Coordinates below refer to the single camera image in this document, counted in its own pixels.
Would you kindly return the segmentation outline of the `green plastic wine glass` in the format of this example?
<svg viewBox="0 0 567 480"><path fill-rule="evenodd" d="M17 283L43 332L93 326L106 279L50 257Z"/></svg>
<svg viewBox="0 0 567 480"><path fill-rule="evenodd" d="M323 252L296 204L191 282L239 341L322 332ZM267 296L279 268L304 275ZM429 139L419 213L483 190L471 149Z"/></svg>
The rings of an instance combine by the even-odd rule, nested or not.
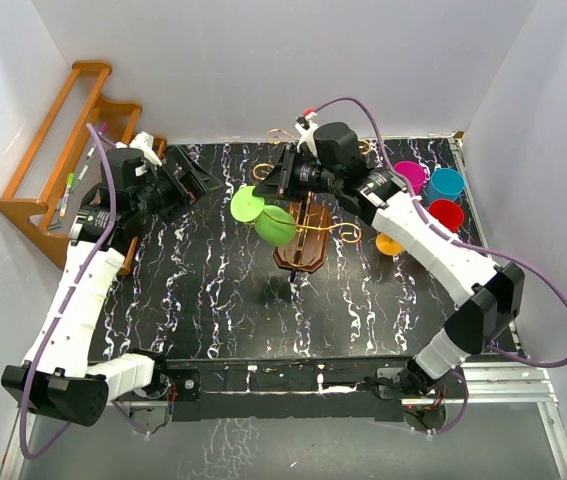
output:
<svg viewBox="0 0 567 480"><path fill-rule="evenodd" d="M296 235L296 221L283 208L270 205L264 198L254 195L254 186L241 187L232 197L232 217L250 224L261 239L274 247L289 244Z"/></svg>

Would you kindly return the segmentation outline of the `orange plastic wine glass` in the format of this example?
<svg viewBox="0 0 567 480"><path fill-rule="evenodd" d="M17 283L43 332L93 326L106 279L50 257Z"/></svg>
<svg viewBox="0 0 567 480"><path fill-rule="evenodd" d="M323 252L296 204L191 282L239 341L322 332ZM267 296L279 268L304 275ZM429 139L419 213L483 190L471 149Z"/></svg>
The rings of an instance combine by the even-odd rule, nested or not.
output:
<svg viewBox="0 0 567 480"><path fill-rule="evenodd" d="M399 255L404 250L400 243L383 233L377 234L375 245L380 253L387 256Z"/></svg>

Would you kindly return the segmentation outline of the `magenta plastic wine glass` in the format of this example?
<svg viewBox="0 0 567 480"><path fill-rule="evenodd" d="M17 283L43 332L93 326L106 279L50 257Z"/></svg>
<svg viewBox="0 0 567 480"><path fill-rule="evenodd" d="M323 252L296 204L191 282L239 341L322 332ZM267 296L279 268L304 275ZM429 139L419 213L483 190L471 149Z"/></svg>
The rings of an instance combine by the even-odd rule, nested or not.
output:
<svg viewBox="0 0 567 480"><path fill-rule="evenodd" d="M418 194L427 181L425 169L413 161L400 161L394 165L395 170L407 178L415 194Z"/></svg>

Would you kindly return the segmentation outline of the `blue plastic wine glass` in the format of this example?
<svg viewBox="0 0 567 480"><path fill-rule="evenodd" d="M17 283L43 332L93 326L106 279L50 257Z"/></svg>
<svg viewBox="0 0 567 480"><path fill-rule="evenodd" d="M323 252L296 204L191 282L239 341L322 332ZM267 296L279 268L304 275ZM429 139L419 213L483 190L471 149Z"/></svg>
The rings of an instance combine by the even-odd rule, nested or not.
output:
<svg viewBox="0 0 567 480"><path fill-rule="evenodd" d="M465 189L465 179L452 168L438 168L430 176L426 188L426 199L429 203L436 200L456 202Z"/></svg>

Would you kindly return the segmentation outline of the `red plastic wine glass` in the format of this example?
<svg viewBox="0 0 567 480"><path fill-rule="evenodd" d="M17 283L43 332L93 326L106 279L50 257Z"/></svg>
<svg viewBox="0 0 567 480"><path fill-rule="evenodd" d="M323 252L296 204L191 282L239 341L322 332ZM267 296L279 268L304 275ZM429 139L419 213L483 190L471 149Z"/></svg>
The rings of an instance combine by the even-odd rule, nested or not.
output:
<svg viewBox="0 0 567 480"><path fill-rule="evenodd" d="M428 212L452 233L458 232L465 221L462 208L447 199L437 199L432 202Z"/></svg>

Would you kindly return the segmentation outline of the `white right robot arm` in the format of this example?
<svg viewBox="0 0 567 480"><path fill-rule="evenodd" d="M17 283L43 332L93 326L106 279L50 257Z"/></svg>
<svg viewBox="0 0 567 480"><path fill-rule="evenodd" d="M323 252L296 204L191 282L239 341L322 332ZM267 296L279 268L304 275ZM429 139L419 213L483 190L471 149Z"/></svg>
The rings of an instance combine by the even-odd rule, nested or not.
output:
<svg viewBox="0 0 567 480"><path fill-rule="evenodd" d="M483 353L518 316L523 270L513 263L500 266L474 246L462 245L423 209L403 174L392 165L366 163L347 124L319 126L298 118L295 128L299 140L284 147L255 196L298 201L309 192L332 194L347 212L397 241L442 284L457 309L396 380L404 391L434 395L450 370Z"/></svg>

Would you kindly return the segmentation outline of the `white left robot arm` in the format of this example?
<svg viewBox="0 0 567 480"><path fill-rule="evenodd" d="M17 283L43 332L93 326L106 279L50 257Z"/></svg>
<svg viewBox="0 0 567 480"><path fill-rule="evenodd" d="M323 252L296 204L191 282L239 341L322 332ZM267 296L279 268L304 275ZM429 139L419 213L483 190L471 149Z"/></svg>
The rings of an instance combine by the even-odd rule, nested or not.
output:
<svg viewBox="0 0 567 480"><path fill-rule="evenodd" d="M110 148L100 170L72 223L63 275L40 333L22 363L6 366L1 376L2 387L27 411L82 426L136 389L149 399L167 392L170 376L160 355L134 350L89 365L89 347L144 220L172 223L221 185L182 146L168 147L156 163L139 147Z"/></svg>

